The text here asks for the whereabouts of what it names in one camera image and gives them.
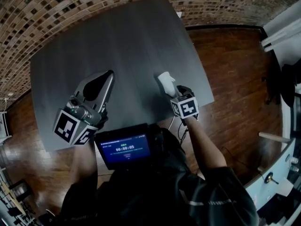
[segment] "white stripe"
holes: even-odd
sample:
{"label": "white stripe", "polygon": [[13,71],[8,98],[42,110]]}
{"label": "white stripe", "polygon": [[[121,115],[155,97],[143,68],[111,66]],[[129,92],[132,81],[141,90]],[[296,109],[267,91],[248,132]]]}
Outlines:
{"label": "white stripe", "polygon": [[189,201],[186,197],[186,194],[184,191],[180,190],[180,193],[182,195],[182,198],[186,204],[192,205],[192,206],[204,206],[204,205],[224,205],[226,203],[232,203],[231,199],[227,199],[225,201],[208,201],[208,202],[194,202]]}

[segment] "table surface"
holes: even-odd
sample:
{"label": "table surface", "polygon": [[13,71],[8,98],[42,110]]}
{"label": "table surface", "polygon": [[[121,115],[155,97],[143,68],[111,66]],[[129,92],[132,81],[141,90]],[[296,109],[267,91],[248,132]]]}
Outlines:
{"label": "table surface", "polygon": [[22,205],[18,202],[15,194],[8,188],[8,186],[6,185],[6,183],[3,182],[2,180],[1,180],[1,184],[2,184],[3,189],[4,189],[4,193],[6,195],[7,194],[9,195],[11,201],[14,203],[14,205],[16,206],[16,208],[18,208],[23,215],[26,215],[26,212],[24,211]]}
{"label": "table surface", "polygon": [[115,85],[104,130],[155,123],[173,116],[157,76],[190,87],[199,106],[214,101],[198,54],[168,0],[141,0],[110,9],[60,34],[31,60],[35,116],[47,151],[69,147],[53,132],[85,77],[112,69]]}
{"label": "table surface", "polygon": [[270,172],[273,172],[273,179],[277,182],[283,178],[287,178],[291,167],[291,158],[293,157],[295,141],[296,139],[293,139],[286,146],[278,160],[262,172],[262,176],[258,175],[245,186],[246,191],[253,199],[257,210],[264,206],[276,194],[278,186],[274,182],[265,184],[264,178],[266,178]]}

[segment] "white wall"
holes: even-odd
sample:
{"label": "white wall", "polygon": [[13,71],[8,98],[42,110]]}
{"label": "white wall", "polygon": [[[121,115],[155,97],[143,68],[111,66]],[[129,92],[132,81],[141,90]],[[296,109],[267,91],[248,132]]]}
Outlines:
{"label": "white wall", "polygon": [[[301,17],[301,0],[292,5],[290,8],[279,14],[272,21],[263,26],[268,36],[271,36],[278,30],[289,25],[291,22]],[[301,37],[296,36],[293,39],[282,43],[274,49],[278,63],[280,67],[284,64],[293,65],[301,58]],[[283,130],[282,136],[290,138],[291,131],[291,109],[281,98],[282,109],[282,122]]]}

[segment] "person's arm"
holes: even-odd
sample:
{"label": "person's arm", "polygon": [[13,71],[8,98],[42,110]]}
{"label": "person's arm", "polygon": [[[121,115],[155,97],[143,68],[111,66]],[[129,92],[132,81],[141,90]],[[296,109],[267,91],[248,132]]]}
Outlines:
{"label": "person's arm", "polygon": [[221,151],[213,144],[195,117],[185,119],[193,151],[201,170],[226,167]]}
{"label": "person's arm", "polygon": [[79,183],[97,173],[97,163],[93,139],[85,145],[76,146],[70,171],[71,184]]}

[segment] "patterned tile wall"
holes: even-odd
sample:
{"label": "patterned tile wall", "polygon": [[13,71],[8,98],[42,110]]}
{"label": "patterned tile wall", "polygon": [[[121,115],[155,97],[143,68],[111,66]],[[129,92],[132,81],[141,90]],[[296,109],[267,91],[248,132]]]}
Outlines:
{"label": "patterned tile wall", "polygon": [[[137,0],[0,0],[0,98],[28,91],[30,57],[55,36],[110,8]],[[263,25],[297,0],[169,0],[185,26]],[[0,100],[0,110],[5,103]]]}

